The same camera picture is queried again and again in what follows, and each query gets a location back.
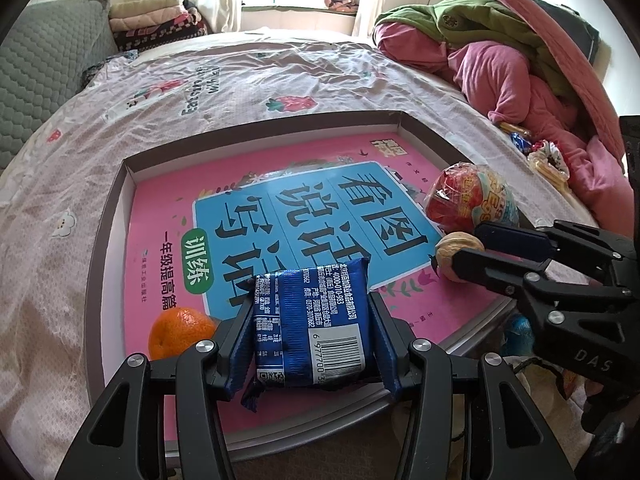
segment window sill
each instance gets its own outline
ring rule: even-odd
[[[294,10],[295,12],[327,12],[329,14],[339,14],[341,16],[351,16],[354,14],[348,12],[340,12],[339,10],[313,8],[313,7],[286,7],[286,6],[242,6],[242,12],[259,12],[260,10],[279,10],[280,12],[286,12],[288,10]]]

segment blue title panel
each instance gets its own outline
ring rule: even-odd
[[[377,162],[259,182],[196,200],[209,237],[209,313],[235,317],[254,274],[370,258],[369,288],[430,263],[440,234]]]

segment stack of folded clothes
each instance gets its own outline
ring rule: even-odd
[[[135,0],[111,6],[109,25],[121,52],[139,52],[208,34],[207,23],[188,0]]]

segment blue snack package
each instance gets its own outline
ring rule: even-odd
[[[242,397],[255,410],[267,386],[335,388],[375,368],[366,258],[255,278],[256,377]]]
[[[511,137],[513,145],[518,148],[523,155],[529,155],[529,153],[531,153],[531,143],[519,133],[512,132],[509,137]]]

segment orange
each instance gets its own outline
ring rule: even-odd
[[[218,324],[199,310],[175,307],[165,310],[149,332],[151,360],[180,355],[191,345],[210,339]]]

